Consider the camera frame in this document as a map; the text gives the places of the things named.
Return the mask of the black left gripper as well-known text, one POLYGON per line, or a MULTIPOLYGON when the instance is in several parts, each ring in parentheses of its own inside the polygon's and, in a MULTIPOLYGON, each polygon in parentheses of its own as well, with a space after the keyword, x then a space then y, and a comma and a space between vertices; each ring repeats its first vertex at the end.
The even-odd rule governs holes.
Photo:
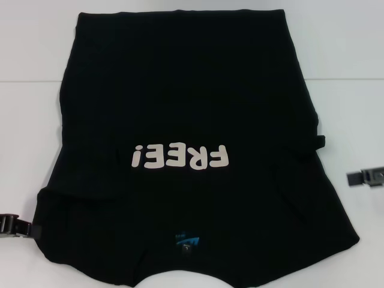
POLYGON ((16 221, 19 218, 16 214, 1 214, 0 216, 0 237, 1 238, 14 238, 14 237, 23 237, 23 238, 33 238, 39 239, 41 236, 41 226, 34 225, 33 223, 19 220, 17 222, 17 233, 16 221))

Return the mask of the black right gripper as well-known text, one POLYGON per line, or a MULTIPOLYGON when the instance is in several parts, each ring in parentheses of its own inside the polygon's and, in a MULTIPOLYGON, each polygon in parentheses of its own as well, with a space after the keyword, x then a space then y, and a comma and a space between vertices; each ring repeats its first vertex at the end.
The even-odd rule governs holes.
POLYGON ((383 186, 384 168, 364 169, 361 172, 353 172, 347 174, 347 182, 349 186, 369 185, 370 187, 383 186))

